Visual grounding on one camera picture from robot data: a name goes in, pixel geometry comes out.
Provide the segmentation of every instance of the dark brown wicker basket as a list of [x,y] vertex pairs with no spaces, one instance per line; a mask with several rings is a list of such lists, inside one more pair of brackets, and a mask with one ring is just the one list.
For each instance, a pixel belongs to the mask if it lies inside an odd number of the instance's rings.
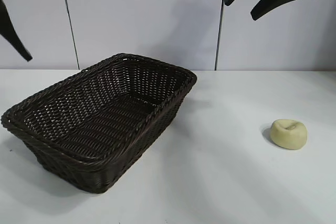
[[172,122],[196,79],[180,67],[119,54],[13,106],[2,125],[45,169],[103,193]]

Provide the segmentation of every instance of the panel seam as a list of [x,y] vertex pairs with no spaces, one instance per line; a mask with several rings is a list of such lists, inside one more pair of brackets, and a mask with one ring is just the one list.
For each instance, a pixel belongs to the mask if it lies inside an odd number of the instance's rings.
[[72,28],[72,22],[71,22],[71,17],[70,17],[68,0],[64,0],[64,1],[65,1],[65,6],[67,8],[67,13],[68,13],[68,19],[69,19],[69,25],[70,25],[70,30],[71,30],[71,36],[72,36],[72,43],[74,45],[74,50],[75,50],[75,55],[76,55],[77,67],[78,67],[78,70],[80,70],[78,54],[77,54],[77,47],[76,47],[75,36],[74,36],[74,31],[73,31],[74,29]]
[[225,4],[224,4],[224,0],[222,0],[222,4],[220,6],[221,14],[220,14],[220,20],[219,20],[218,36],[217,36],[215,71],[217,71],[217,67],[218,67],[218,56],[219,56],[219,48],[220,48],[221,36],[222,36],[222,24],[223,24],[224,8],[225,8]]

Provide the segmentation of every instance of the white wall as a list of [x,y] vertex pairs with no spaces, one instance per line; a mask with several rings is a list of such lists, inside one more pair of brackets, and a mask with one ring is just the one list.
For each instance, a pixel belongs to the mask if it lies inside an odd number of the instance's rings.
[[68,0],[81,68],[119,52],[213,70],[221,0]]
[[336,0],[296,0],[253,21],[258,1],[225,7],[219,70],[336,69]]
[[0,68],[77,69],[64,0],[4,0],[33,60],[27,63],[0,36]]

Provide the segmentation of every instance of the small round bread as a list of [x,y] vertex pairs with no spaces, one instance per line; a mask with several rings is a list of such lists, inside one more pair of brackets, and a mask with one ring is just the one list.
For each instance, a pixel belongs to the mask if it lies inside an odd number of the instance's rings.
[[307,136],[306,126],[290,119],[274,121],[270,132],[270,137],[276,145],[290,150],[301,149],[307,142]]

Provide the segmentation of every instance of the white table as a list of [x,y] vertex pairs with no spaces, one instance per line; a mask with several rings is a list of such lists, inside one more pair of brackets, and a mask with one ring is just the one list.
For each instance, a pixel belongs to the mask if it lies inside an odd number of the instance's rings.
[[[73,73],[0,70],[1,113]],[[102,195],[44,171],[1,128],[0,223],[335,223],[336,73],[196,74],[172,125]],[[265,138],[280,118],[307,126],[303,149]]]

